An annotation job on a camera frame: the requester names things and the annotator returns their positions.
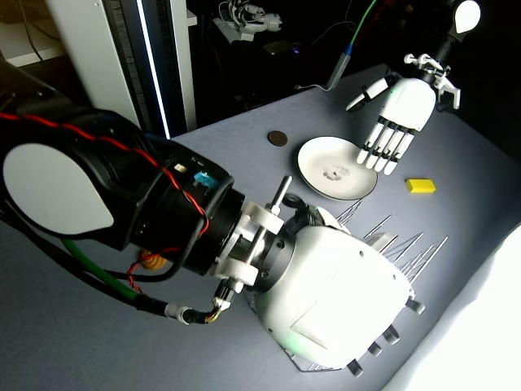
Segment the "yellow sponge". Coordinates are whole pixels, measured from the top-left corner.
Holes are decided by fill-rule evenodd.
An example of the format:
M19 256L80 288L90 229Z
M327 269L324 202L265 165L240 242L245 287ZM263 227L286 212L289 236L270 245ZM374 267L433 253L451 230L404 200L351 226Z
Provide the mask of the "yellow sponge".
M434 193L436 191L436 185L432 179L407 179L405 185L411 193Z

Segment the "green wire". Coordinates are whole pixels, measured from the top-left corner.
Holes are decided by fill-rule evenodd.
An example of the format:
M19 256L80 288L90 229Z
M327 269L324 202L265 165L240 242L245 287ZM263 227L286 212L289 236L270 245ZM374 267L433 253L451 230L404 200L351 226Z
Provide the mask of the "green wire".
M358 24L357 26L357 29L355 30L355 33L353 34L352 36L352 39L349 43L349 46L348 47L351 47L352 48L352 45L355 43L355 40L357 39L358 37L358 34L360 32L360 29L361 29L361 26L364 24L364 22L366 21L366 17L367 15L369 14L369 12L371 11L371 9L373 8L373 5L376 3L376 0L373 0L373 2L367 7L366 9L366 13L364 13L364 15L362 16L361 20L360 20L360 23Z
M87 271L98 277L106 285L120 293L123 297L134 300L137 293L132 289L126 287L120 281L108 274L104 269L92 262L71 240L62 239L65 248L86 268Z

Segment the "gray table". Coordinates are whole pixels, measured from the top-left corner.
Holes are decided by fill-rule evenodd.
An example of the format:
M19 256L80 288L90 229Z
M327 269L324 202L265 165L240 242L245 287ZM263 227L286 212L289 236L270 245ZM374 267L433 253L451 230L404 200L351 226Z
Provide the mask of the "gray table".
M382 100L349 115L344 106L384 70L369 69L343 79L329 94L305 91L177 141L228 169L249 200L270 200L282 176L291 174L291 191L339 214L349 203L326 200L306 187L295 167L296 153L303 142L320 135L360 144ZM270 130L286 132L288 144L269 144ZM409 194L405 178L418 177L433 178L439 190ZM420 317L403 311L395 322L401 341L394 346L380 341L383 353L362 358L366 373L358 379L349 371L298 372L241 297L217 324L183 327L91 290L0 224L0 389L379 390L521 220L520 178L521 169L491 143L455 116L439 113L394 174L379 177L349 225L354 235L392 214L387 229L402 239L425 232L418 248L445 235L449 242L415 283L427 310ZM284 209L282 215L288 217L290 211ZM118 253L88 241L81 246L99 263L121 269L136 251ZM208 308L215 286L215 280L185 270L166 283L143 284L151 295L198 308Z

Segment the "orange round object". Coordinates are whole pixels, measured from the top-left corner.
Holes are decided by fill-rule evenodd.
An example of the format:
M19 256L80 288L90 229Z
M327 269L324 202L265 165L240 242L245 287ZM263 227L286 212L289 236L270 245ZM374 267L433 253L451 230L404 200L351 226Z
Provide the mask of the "orange round object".
M141 251L141 266L148 270L159 270L166 265L168 260L159 254L152 254L150 251L143 249Z

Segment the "robot finger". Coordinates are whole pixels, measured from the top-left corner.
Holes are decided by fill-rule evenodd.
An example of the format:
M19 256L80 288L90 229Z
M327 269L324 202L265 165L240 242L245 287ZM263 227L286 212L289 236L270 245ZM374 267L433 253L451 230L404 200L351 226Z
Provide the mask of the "robot finger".
M368 169L372 169L378 158L382 155L383 149L389 142L391 136L395 133L395 128L396 124L390 124L383 130L381 137L379 138L378 142L374 144L373 151L367 158L366 167Z
M414 135L412 133L407 133L404 135L400 141L400 144L398 144L398 147L396 147L396 150L392 154L391 159L389 159L389 162L385 165L385 168L383 169L384 174L392 174L392 171L394 171L396 168L398 161L404 155L405 151L407 151L409 145L413 142L413 138Z
M385 126L385 119L380 117L378 119L378 122L374 126L373 131L367 138L366 143L364 144L364 146L361 148L360 152L358 153L357 163L359 165L361 165L366 160L366 157L369 155L369 151L373 147L374 142L380 136L380 133L382 133L384 126Z
M402 128L401 126L398 126L398 129L391 136L389 143L387 143L387 146L383 149L382 155L378 158L378 161L374 165L374 171L379 173L380 171L383 170L383 167L389 161L389 158L392 156L392 154L396 150L396 147L400 143L401 139L404 137L404 134L405 134L404 128Z

